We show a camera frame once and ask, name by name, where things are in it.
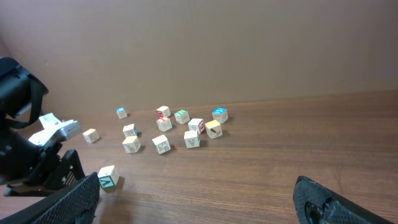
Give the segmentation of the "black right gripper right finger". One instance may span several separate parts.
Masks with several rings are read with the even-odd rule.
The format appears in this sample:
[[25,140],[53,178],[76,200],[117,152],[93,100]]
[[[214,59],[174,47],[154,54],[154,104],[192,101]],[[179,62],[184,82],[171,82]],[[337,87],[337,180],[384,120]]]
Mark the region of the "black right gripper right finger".
[[303,175],[295,183],[293,201],[300,224],[392,224]]

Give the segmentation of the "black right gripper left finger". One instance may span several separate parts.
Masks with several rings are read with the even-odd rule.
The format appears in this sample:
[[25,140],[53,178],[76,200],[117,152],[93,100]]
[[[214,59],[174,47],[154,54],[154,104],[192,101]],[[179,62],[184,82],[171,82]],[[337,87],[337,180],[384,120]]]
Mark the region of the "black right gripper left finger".
[[96,172],[1,220],[1,224],[92,224],[100,198]]

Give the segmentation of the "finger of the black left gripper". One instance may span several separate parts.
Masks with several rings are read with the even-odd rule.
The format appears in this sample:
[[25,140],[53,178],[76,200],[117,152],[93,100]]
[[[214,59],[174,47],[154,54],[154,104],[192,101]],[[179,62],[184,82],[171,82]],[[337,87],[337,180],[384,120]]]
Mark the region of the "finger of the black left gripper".
[[60,190],[85,177],[78,152],[68,150],[46,180],[46,189]]
[[48,197],[62,189],[62,184],[55,185],[27,185],[24,183],[6,185],[5,197]]

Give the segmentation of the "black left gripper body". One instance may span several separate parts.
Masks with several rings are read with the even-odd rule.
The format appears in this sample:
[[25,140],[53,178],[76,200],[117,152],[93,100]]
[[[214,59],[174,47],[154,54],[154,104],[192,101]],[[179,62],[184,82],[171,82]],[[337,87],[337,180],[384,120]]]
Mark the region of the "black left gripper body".
[[34,124],[48,88],[10,57],[1,57],[1,184],[25,179],[39,163],[40,147],[17,131]]

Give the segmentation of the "green V block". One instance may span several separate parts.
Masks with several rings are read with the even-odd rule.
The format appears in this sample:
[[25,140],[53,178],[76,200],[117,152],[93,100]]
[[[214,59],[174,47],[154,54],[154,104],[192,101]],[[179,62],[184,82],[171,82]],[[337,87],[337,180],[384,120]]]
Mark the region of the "green V block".
[[115,165],[102,167],[98,172],[98,179],[102,189],[115,187],[119,178],[120,175]]

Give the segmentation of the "yellow S block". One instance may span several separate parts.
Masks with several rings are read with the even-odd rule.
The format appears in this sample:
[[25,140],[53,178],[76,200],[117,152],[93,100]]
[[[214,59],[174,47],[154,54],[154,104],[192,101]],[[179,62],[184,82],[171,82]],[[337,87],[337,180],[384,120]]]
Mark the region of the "yellow S block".
[[137,136],[128,136],[123,141],[123,147],[128,154],[138,152],[141,147],[139,138]]

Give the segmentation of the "red I block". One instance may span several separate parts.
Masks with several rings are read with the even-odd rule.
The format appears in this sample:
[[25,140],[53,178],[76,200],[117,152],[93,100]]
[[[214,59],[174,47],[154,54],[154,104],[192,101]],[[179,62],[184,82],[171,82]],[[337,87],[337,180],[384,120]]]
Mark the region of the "red I block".
[[166,132],[172,129],[172,123],[168,117],[161,117],[156,120],[159,129]]

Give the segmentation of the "red shell block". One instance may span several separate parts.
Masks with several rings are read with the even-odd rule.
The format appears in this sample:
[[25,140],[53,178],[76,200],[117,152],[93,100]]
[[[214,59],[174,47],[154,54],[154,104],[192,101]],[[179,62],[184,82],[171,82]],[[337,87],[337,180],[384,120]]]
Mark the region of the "red shell block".
[[204,119],[201,118],[192,118],[188,122],[188,127],[190,131],[197,131],[199,134],[203,133],[205,130]]

